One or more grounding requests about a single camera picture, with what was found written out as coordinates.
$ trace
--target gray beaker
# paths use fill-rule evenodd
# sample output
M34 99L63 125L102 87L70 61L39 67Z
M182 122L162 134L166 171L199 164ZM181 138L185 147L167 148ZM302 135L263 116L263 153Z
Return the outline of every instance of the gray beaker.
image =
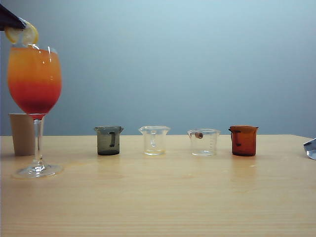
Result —
M121 126L95 127L97 132L98 155L111 156L119 154L119 134L123 131Z

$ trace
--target red drink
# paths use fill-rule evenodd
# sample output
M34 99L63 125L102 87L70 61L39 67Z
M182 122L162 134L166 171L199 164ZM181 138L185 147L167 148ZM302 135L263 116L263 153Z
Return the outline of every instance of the red drink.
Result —
M8 86L16 104L33 119L42 119L61 92L58 55L33 47L10 51Z

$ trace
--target glass beaker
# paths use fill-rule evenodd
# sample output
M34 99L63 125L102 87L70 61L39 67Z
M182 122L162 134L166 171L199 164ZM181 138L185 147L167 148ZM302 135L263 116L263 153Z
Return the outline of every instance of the glass beaker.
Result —
M166 126L143 126L138 130L144 137L144 153L150 156L165 153L165 136L171 128Z
M231 132L232 152L236 156L254 156L256 154L256 137L258 127L235 125L228 129Z
M217 137L221 131L210 128L188 131L191 139L191 154L195 156L211 156L216 154Z
M97 132L98 155L111 156L119 154L119 134L123 131L120 126L95 127Z

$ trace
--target amber beaker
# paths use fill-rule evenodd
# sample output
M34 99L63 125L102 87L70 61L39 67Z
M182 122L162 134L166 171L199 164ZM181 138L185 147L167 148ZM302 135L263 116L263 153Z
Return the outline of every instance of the amber beaker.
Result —
M256 138L258 127L235 125L228 129L232 137L232 152L236 156L256 155Z

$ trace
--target cocktail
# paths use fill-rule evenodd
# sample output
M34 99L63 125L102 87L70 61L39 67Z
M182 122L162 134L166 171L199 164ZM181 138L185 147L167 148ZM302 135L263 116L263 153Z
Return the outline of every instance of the cocktail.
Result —
M7 73L8 87L16 104L34 120L35 155L33 162L18 170L15 178L37 178L62 171L58 165L46 164L41 154L41 120L57 102L62 77L57 52L34 43L13 44Z

